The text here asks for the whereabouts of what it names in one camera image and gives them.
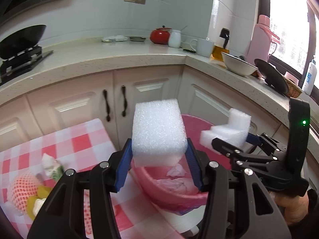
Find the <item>small bottle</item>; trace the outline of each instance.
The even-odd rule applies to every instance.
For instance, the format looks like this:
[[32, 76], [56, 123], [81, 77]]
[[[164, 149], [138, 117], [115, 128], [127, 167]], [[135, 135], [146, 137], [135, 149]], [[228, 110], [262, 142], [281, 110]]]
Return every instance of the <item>small bottle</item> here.
[[173, 29], [168, 40], [168, 46], [179, 48], [181, 46], [181, 31]]
[[312, 88], [314, 87], [316, 75], [317, 75], [316, 61], [314, 59], [312, 59], [312, 61], [309, 63], [306, 78], [305, 78], [305, 81], [302, 85], [302, 90], [308, 95], [310, 95], [312, 92]]

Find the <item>white tissue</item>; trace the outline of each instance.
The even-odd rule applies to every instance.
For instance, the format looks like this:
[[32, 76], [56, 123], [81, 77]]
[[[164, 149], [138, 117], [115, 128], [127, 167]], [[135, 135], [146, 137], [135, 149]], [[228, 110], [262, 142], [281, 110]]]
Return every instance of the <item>white tissue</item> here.
[[159, 186], [176, 194], [196, 195], [198, 193], [198, 188], [191, 178], [163, 179], [157, 180], [157, 183]]
[[186, 149], [186, 132], [176, 99], [136, 104], [132, 135], [135, 167], [175, 166]]
[[51, 177], [53, 172], [56, 171], [61, 164], [57, 162], [54, 157], [49, 156], [48, 154], [44, 153], [42, 156], [42, 167], [44, 169], [45, 175]]
[[184, 168], [180, 165], [177, 164], [175, 165], [172, 169], [170, 169], [166, 176], [170, 176], [170, 177], [184, 177], [185, 176], [186, 171], [184, 170]]

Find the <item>pink checkered tablecloth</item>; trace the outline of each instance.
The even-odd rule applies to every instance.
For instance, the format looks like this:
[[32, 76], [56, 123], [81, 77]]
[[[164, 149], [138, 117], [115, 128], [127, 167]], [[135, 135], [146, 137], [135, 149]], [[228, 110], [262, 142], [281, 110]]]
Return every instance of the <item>pink checkered tablecloth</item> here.
[[[32, 172], [46, 186], [53, 187], [42, 168], [44, 153], [63, 164], [64, 169], [77, 172], [90, 170], [115, 152], [113, 143], [102, 122], [94, 119], [52, 134], [33, 139], [0, 153], [0, 206], [15, 229], [27, 238], [32, 220], [28, 215], [8, 208], [7, 189], [18, 175]], [[182, 239], [141, 192], [128, 174], [119, 193], [112, 193], [116, 222], [123, 239]]]

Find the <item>white jar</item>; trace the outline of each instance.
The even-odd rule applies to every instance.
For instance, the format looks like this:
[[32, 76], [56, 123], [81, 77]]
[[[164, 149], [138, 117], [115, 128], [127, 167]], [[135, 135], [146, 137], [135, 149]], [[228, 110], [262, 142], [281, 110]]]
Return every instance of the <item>white jar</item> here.
[[181, 46], [181, 31], [180, 30], [172, 30], [172, 33], [168, 40], [168, 46], [179, 48]]

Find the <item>window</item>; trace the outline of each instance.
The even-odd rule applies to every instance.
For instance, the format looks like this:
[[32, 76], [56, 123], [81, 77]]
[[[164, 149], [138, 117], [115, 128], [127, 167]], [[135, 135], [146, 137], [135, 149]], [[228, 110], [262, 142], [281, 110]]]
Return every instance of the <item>window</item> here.
[[[280, 37], [281, 44], [271, 46], [269, 62], [281, 74], [289, 72], [297, 77], [301, 87], [313, 55], [319, 57], [319, 21], [314, 12], [307, 0], [259, 0], [259, 14], [270, 17], [270, 29]], [[319, 76], [315, 86], [319, 88]]]
[[303, 74], [309, 48], [307, 0], [270, 0], [270, 20], [270, 29], [280, 37], [273, 56]]

